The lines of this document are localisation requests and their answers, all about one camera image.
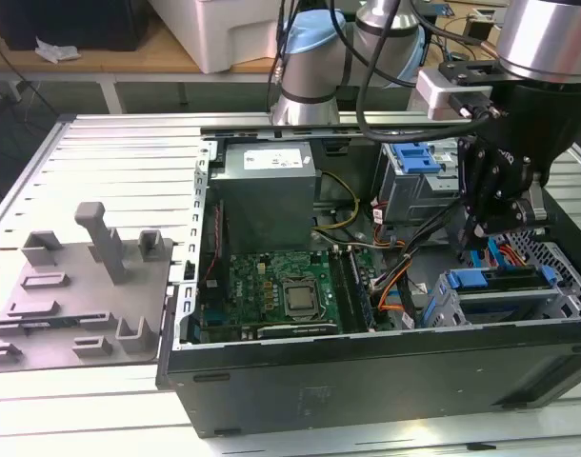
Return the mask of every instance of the floor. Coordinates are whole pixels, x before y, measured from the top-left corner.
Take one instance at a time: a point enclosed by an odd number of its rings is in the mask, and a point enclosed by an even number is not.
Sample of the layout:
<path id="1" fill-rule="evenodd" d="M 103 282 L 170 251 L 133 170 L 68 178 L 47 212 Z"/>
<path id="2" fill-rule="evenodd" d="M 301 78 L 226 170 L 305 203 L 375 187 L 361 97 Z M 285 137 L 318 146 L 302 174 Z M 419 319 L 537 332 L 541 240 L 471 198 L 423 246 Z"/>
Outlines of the floor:
<path id="1" fill-rule="evenodd" d="M 130 113 L 141 112 L 245 112 L 263 111 L 263 84 L 190 84 L 186 85 L 187 106 L 179 103 L 175 84 L 125 83 L 121 96 Z M 92 83 L 43 83 L 40 92 L 60 113 L 102 114 L 107 112 L 100 88 Z M 341 109 L 352 109 L 352 90 L 340 94 Z M 409 92 L 404 89 L 370 90 L 369 110 L 402 110 Z M 0 201 L 15 182 L 23 167 L 38 149 L 54 124 L 52 115 L 30 88 L 23 90 L 23 100 L 13 105 L 0 101 Z"/>

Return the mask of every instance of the green motherboard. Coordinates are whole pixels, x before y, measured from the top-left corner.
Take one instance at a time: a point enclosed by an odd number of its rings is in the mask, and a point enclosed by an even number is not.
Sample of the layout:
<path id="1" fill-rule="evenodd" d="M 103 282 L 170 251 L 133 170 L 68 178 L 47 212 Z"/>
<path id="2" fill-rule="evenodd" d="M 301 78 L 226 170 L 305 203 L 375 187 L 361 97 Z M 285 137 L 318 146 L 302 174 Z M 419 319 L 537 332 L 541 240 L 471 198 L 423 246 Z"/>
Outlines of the green motherboard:
<path id="1" fill-rule="evenodd" d="M 339 281 L 332 279 L 334 255 L 326 250 L 232 255 L 228 299 L 218 310 L 206 309 L 210 341 L 229 340 L 232 334 L 242 338 L 238 329 L 246 326 L 331 323 L 341 329 L 339 305 L 345 302 L 336 296 Z M 377 273 L 371 253 L 358 249 L 353 255 L 368 284 Z M 213 321 L 216 327 L 209 325 Z"/>

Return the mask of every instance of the table leg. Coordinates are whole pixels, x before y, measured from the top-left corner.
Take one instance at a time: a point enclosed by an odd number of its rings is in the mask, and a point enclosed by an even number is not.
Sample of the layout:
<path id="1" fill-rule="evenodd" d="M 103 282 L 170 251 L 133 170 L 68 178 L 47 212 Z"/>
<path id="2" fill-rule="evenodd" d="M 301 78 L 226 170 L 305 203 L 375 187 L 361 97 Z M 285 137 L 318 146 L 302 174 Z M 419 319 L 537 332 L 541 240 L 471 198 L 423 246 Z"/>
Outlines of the table leg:
<path id="1" fill-rule="evenodd" d="M 185 83 L 177 83 L 178 88 L 178 98 L 180 99 L 180 104 L 185 107 L 189 104 L 189 98 L 187 97 L 187 86 Z"/>
<path id="2" fill-rule="evenodd" d="M 19 103 L 22 101 L 22 94 L 17 89 L 17 85 L 19 83 L 20 83 L 19 81 L 8 81 L 7 82 L 7 85 L 9 86 L 9 94 L 10 94 L 11 100 L 15 103 Z"/>
<path id="3" fill-rule="evenodd" d="M 110 114 L 123 114 L 126 110 L 119 97 L 119 92 L 117 92 L 117 87 L 112 79 L 98 81 L 100 88 L 102 88 L 102 94 L 107 102 L 107 107 L 109 108 Z"/>

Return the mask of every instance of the motherboard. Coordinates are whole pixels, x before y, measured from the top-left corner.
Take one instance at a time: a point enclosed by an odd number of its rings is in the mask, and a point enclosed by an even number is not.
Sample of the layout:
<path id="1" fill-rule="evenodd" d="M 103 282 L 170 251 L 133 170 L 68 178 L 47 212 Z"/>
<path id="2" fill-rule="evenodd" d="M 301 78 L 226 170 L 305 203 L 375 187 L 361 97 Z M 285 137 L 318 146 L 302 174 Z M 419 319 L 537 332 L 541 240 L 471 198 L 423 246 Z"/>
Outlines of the motherboard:
<path id="1" fill-rule="evenodd" d="M 204 308 L 205 337 L 250 340 L 260 328 L 364 331 L 372 325 L 365 285 L 376 273 L 366 249 L 232 255 L 227 299 Z"/>

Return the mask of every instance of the motherboard chip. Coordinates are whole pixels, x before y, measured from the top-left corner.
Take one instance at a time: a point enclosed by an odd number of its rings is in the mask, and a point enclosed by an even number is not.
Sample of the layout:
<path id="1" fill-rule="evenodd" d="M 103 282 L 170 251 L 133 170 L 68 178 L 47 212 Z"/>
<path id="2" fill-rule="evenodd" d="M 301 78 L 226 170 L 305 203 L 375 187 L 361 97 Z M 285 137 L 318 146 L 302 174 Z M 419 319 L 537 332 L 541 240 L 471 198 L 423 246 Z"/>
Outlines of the motherboard chip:
<path id="1" fill-rule="evenodd" d="M 318 313 L 316 283 L 295 281 L 283 285 L 286 315 L 292 318 L 311 318 Z"/>

